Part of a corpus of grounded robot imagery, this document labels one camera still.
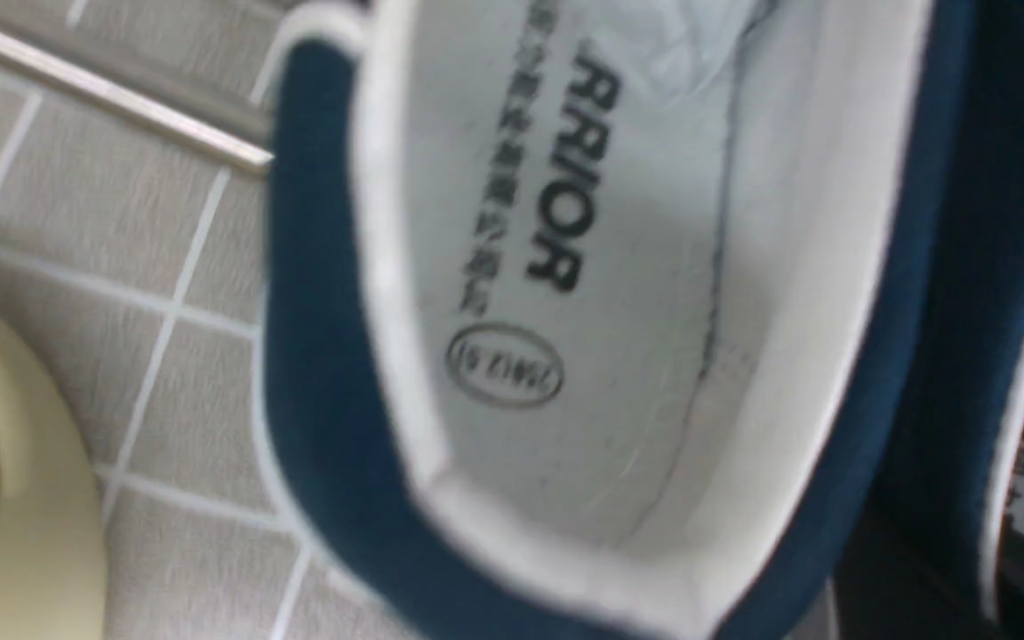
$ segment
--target pale yellow plastic object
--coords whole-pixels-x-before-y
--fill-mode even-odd
[[[0,639],[100,640],[97,485],[37,357],[0,321]]]

